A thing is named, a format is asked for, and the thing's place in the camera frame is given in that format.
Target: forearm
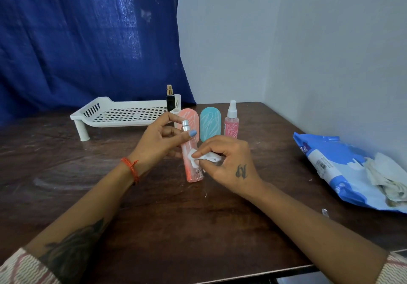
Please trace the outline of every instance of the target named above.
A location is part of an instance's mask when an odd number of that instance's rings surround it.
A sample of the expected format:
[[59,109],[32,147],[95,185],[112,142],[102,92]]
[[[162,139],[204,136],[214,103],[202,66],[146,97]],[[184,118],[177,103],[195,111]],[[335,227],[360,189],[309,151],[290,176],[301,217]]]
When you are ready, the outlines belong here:
[[129,168],[119,164],[76,204],[37,235],[26,251],[63,283],[77,283],[97,240],[132,184]]
[[336,284],[374,284],[388,252],[271,184],[249,200]]

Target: pink body mist bottle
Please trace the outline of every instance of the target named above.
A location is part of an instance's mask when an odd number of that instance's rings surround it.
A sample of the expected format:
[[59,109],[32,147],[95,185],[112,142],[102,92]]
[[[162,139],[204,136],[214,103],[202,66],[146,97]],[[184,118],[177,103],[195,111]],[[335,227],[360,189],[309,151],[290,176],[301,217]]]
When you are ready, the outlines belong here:
[[225,128],[223,133],[225,136],[237,138],[237,131],[239,129],[239,118],[237,117],[236,101],[232,100],[227,110],[227,117],[225,118]]
[[[182,130],[183,131],[189,131],[191,128],[189,126],[188,120],[182,121]],[[204,177],[204,174],[202,173],[202,168],[194,163],[192,164],[191,160],[189,159],[189,154],[191,152],[191,149],[198,149],[197,146],[197,141],[195,140],[195,137],[192,138],[191,140],[187,141],[186,143],[183,143],[181,145],[182,148],[182,157],[184,158],[184,166],[185,166],[185,173],[186,173],[186,180],[188,182],[197,182],[202,180]]]

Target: white rack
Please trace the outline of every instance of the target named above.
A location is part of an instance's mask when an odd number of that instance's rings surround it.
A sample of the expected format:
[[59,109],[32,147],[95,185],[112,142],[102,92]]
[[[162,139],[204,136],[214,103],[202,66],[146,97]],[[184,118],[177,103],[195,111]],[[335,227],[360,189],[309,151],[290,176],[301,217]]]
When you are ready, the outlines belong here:
[[[181,111],[181,96],[175,95],[176,109]],[[85,124],[91,127],[133,127],[146,126],[167,111],[166,100],[114,102],[107,96],[97,97],[70,117],[75,122],[82,142],[90,139]]]

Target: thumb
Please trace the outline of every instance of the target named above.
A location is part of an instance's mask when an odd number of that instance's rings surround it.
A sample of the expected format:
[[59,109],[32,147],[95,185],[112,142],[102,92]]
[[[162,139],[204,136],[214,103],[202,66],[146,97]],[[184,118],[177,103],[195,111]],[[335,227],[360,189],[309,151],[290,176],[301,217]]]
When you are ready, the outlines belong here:
[[222,167],[216,166],[214,163],[208,160],[199,160],[199,166],[201,166],[201,168],[205,170],[215,180],[216,180],[215,175],[219,174],[219,171],[223,169]]
[[189,131],[177,134],[171,138],[167,138],[166,139],[167,148],[171,149],[171,148],[181,145],[182,143],[186,143],[191,138],[193,138],[196,134],[197,134],[196,130],[189,130]]

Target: table surface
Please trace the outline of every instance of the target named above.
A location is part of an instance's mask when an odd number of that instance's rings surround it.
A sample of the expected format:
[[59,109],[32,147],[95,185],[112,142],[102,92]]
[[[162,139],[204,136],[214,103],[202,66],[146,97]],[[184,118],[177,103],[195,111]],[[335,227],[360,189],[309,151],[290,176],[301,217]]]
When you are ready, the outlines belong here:
[[[213,106],[226,116],[228,104]],[[237,109],[238,136],[265,181],[388,250],[407,248],[406,215],[341,201],[294,143],[295,126],[259,102]],[[0,262],[83,196],[145,130],[88,127],[91,140],[80,142],[70,113],[40,114],[0,130]],[[188,284],[309,264],[261,211],[207,175],[188,184],[182,160],[168,158],[125,195],[84,277]]]

